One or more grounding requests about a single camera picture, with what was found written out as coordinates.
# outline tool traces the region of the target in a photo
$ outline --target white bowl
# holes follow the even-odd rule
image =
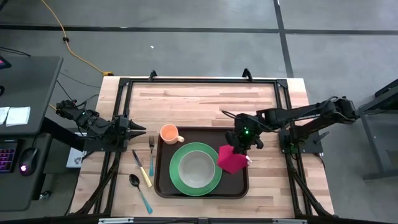
[[[210,183],[216,171],[213,159],[202,151],[187,153],[178,165],[178,172],[184,184],[201,188]]]

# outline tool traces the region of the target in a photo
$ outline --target keyboard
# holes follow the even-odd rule
[[[16,162],[17,140],[0,142],[0,174],[12,172]]]

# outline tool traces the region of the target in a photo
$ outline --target teal handle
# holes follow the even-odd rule
[[[145,199],[144,195],[142,194],[141,190],[139,190],[139,193],[141,194],[142,200],[144,201],[145,207],[147,208],[148,214],[151,214],[153,212],[153,209],[150,207],[148,204],[147,200]]]
[[[149,175],[153,176],[154,175],[154,157],[152,156],[152,153],[150,154],[150,169],[149,169]]]

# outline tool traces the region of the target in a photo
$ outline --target fork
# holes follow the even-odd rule
[[[150,147],[150,169],[149,169],[149,175],[153,176],[154,175],[154,158],[152,156],[152,151],[154,150],[155,147],[155,140],[153,136],[149,136],[149,147]]]

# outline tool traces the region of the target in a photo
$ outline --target spoon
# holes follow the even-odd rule
[[[137,187],[139,193],[141,194],[142,200],[144,201],[145,207],[147,208],[147,211],[149,214],[151,214],[153,212],[152,208],[150,207],[150,205],[148,204],[147,200],[145,199],[144,195],[141,192],[141,189],[139,188],[139,179],[136,175],[134,174],[130,174],[129,175],[129,180],[130,180],[130,184]]]

